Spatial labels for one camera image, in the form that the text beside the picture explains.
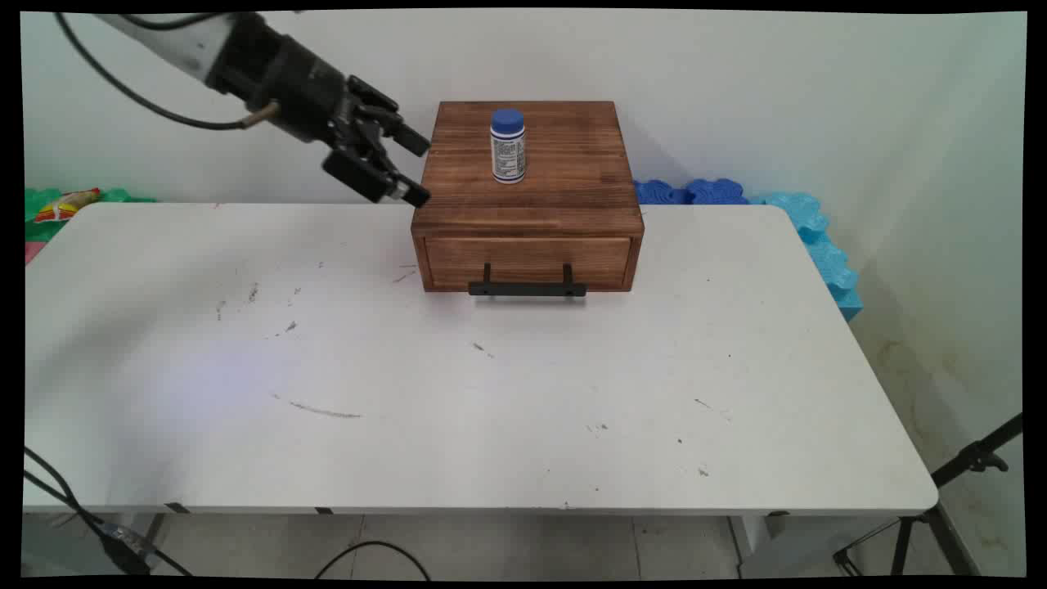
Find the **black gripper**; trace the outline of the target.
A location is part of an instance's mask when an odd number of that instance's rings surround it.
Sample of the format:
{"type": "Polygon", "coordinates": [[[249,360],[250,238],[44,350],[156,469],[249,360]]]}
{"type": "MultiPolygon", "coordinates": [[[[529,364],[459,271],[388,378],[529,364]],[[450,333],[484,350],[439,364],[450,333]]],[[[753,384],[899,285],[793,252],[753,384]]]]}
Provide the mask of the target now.
{"type": "Polygon", "coordinates": [[[366,81],[349,75],[311,52],[295,38],[279,33],[257,12],[222,16],[231,26],[207,74],[206,85],[244,103],[257,112],[272,103],[279,111],[272,124],[302,142],[319,141],[330,148],[322,169],[373,204],[398,199],[416,209],[430,201],[431,192],[392,163],[380,139],[359,139],[343,120],[377,124],[381,137],[421,157],[431,148],[429,139],[409,127],[399,104],[366,81]]]}

